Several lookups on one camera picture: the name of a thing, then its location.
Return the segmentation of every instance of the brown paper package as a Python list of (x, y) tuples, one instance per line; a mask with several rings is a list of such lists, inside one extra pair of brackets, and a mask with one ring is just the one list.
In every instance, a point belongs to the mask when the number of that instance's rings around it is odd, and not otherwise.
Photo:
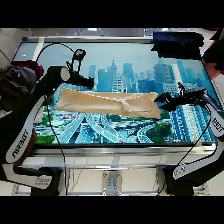
[(157, 93), (80, 92), (63, 89), (57, 110), (160, 118)]

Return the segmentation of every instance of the glass surface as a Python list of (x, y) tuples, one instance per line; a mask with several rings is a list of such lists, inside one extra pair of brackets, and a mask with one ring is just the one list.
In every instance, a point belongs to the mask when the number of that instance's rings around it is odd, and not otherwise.
[[(138, 43), (66, 43), (76, 50), (86, 50), (80, 74), (95, 78), (93, 91), (147, 93), (179, 92), (177, 80), (186, 89), (205, 87), (217, 102), (218, 98), (200, 61), (158, 58), (152, 44)], [(36, 43), (23, 43), (15, 61), (31, 60)], [(47, 48), (39, 58), (45, 73), (53, 65), (65, 66), (72, 52), (64, 46)], [(84, 87), (62, 84), (49, 106), (52, 125), (61, 143), (175, 143), (193, 142), (209, 121), (207, 111), (199, 106), (180, 106), (175, 112), (161, 111), (161, 119), (71, 113), (55, 110), (62, 88), (86, 91)], [(48, 122), (44, 107), (42, 123), (35, 124), (37, 143), (57, 143)], [(202, 142), (214, 142), (209, 128)]]

